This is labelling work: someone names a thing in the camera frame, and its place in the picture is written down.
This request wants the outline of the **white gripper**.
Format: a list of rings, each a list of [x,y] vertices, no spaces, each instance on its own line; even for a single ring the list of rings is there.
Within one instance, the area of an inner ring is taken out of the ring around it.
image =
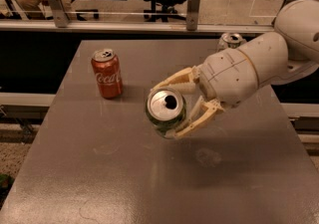
[[[236,106],[253,95],[258,87],[256,72],[249,59],[237,49],[225,49],[208,56],[198,67],[176,72],[153,87],[169,87],[181,94],[193,94],[196,84],[208,100],[199,97],[188,117],[164,137],[182,139],[206,126],[218,113],[224,112],[221,102]]]

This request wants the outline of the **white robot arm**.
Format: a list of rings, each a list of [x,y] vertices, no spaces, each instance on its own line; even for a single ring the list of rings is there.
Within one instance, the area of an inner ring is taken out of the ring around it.
[[[265,86],[311,75],[319,65],[318,14],[318,2],[293,1],[280,10],[272,32],[160,82],[146,101],[148,119],[162,137],[184,138]]]

